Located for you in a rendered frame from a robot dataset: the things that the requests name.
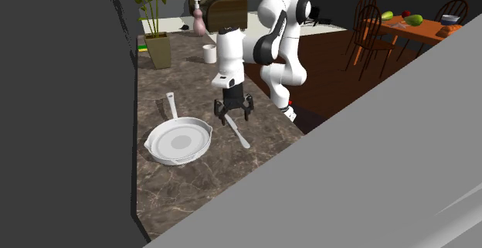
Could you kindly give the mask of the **orange dining table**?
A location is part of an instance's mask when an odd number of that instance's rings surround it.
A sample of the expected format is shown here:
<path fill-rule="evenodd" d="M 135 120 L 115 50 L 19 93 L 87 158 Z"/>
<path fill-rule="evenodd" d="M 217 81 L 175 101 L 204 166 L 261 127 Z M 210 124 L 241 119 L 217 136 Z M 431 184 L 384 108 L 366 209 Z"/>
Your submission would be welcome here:
<path fill-rule="evenodd" d="M 435 46 L 443 39 L 461 29 L 462 25 L 442 19 L 440 22 L 423 19 L 421 15 L 397 15 L 392 12 L 381 14 L 381 24 L 376 30 L 381 35 L 392 37 L 389 43 L 394 46 L 399 37 L 420 42 L 423 45 Z"/>

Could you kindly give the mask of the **pink soap dispenser bottle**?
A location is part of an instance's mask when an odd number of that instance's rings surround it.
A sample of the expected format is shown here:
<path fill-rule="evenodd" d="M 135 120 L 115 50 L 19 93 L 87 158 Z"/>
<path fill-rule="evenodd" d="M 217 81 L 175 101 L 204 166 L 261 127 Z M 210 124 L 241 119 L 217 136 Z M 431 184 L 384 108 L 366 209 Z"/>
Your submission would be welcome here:
<path fill-rule="evenodd" d="M 193 29 L 194 29 L 194 33 L 196 33 L 198 36 L 204 36 L 205 35 L 205 23 L 204 23 L 203 18 L 202 18 L 202 10 L 200 9 L 199 2 L 200 2 L 200 0 L 194 0 Z"/>

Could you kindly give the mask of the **dark robot stand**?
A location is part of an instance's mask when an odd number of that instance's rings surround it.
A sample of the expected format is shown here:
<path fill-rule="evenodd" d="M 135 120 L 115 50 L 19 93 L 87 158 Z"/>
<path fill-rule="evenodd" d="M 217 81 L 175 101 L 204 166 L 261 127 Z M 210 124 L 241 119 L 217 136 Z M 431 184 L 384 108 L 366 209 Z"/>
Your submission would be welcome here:
<path fill-rule="evenodd" d="M 296 114 L 294 124 L 303 132 L 303 134 L 310 133 L 313 129 L 323 124 L 327 120 L 326 117 L 314 113 L 313 111 L 298 107 L 294 104 L 291 106 Z"/>

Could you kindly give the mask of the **white cup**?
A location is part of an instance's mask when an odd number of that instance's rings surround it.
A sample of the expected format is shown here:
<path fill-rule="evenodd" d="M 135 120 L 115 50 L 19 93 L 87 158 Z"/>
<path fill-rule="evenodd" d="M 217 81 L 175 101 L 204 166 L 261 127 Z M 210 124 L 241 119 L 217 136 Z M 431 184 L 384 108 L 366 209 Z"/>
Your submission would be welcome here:
<path fill-rule="evenodd" d="M 206 44 L 202 47 L 205 63 L 211 64 L 217 61 L 216 44 Z"/>

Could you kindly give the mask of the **green plant in olive pot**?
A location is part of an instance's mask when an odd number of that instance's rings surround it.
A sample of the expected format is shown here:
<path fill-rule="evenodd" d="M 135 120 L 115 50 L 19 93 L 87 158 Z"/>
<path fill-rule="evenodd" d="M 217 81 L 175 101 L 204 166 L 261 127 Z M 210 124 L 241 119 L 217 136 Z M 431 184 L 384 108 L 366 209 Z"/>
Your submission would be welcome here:
<path fill-rule="evenodd" d="M 166 69 L 171 67 L 170 41 L 166 32 L 160 30 L 159 4 L 166 4 L 167 0 L 134 0 L 144 13 L 140 22 L 146 22 L 148 32 L 144 34 L 145 50 L 151 58 L 154 68 Z"/>

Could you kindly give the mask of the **white knife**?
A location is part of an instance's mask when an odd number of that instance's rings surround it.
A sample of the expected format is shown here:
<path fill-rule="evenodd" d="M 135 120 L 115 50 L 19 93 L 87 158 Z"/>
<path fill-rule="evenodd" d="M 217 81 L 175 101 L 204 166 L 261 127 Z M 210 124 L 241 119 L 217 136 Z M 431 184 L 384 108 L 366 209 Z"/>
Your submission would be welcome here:
<path fill-rule="evenodd" d="M 241 135 L 241 133 L 239 132 L 239 129 L 238 129 L 236 123 L 234 122 L 234 120 L 228 114 L 225 114 L 224 117 L 225 117 L 227 123 L 229 124 L 229 126 L 232 128 L 234 133 L 239 138 L 239 141 L 240 141 L 241 145 L 244 148 L 250 148 L 249 142 Z"/>

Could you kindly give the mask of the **dark wooden chair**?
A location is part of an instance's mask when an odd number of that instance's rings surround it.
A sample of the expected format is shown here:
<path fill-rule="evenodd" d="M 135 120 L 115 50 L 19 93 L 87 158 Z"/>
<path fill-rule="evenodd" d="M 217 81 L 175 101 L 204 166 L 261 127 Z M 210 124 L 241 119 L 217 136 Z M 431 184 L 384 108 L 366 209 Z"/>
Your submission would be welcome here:
<path fill-rule="evenodd" d="M 348 49 L 350 48 L 350 45 L 353 43 L 355 33 L 358 31 L 357 22 L 358 22 L 359 13 L 367 5 L 377 5 L 377 2 L 376 2 L 376 0 L 359 0 L 358 1 L 358 4 L 355 7 L 355 15 L 354 15 L 353 28 L 352 28 L 353 33 L 352 33 L 352 36 L 350 38 L 350 41 L 348 43 L 348 46 L 347 46 L 347 49 L 346 49 L 345 53 L 348 53 Z"/>
<path fill-rule="evenodd" d="M 429 20 L 440 22 L 442 19 L 444 19 L 446 21 L 450 20 L 452 23 L 461 25 L 461 23 L 467 17 L 468 10 L 469 10 L 469 6 L 468 6 L 468 3 L 465 0 L 451 0 L 451 1 L 447 2 L 446 4 L 444 4 L 440 8 L 440 10 L 436 13 L 436 15 L 433 19 L 429 19 Z M 406 40 L 406 44 L 403 46 L 402 51 L 400 52 L 397 60 L 399 60 L 399 58 L 401 57 L 401 55 L 405 51 L 405 49 L 408 46 L 410 41 L 412 41 L 412 40 Z M 416 57 L 418 57 L 420 55 L 423 47 L 425 46 L 422 43 L 420 43 L 420 44 L 421 44 L 421 46 L 420 46 L 420 48 L 419 48 L 419 50 L 416 54 Z"/>
<path fill-rule="evenodd" d="M 374 53 L 378 51 L 386 51 L 384 63 L 379 74 L 379 78 L 382 77 L 386 63 L 388 61 L 391 51 L 394 50 L 395 45 L 390 42 L 378 39 L 378 34 L 382 27 L 382 15 L 379 8 L 376 5 L 366 5 L 361 8 L 358 13 L 358 17 L 355 20 L 355 31 L 353 44 L 354 48 L 351 52 L 345 70 L 351 65 L 356 65 L 358 59 L 363 57 L 362 51 L 367 52 L 368 55 L 361 67 L 361 71 L 358 80 L 361 80 L 364 72 L 368 68 L 370 60 Z"/>

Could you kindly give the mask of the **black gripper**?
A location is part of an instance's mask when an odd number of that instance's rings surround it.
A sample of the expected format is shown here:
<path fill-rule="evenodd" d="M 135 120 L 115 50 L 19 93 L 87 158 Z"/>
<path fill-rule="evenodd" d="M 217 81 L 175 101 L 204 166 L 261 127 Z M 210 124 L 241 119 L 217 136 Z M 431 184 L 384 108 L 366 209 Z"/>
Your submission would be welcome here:
<path fill-rule="evenodd" d="M 243 84 L 236 84 L 229 89 L 222 90 L 223 102 L 220 100 L 214 100 L 214 115 L 220 119 L 222 126 L 226 125 L 226 115 L 229 110 L 242 109 L 244 107 L 244 101 L 246 106 L 244 109 L 245 121 L 249 120 L 249 115 L 254 110 L 253 97 L 247 93 L 244 96 Z"/>

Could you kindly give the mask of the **white frying pan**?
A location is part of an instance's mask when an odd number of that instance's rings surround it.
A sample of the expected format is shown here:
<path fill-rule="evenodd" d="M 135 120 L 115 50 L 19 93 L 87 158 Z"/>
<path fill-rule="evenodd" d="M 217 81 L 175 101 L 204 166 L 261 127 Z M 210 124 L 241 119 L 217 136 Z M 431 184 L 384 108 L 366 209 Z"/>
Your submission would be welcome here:
<path fill-rule="evenodd" d="M 173 92 L 166 93 L 172 119 L 155 127 L 144 147 L 163 165 L 185 165 L 203 156 L 212 140 L 212 127 L 197 117 L 179 117 Z"/>

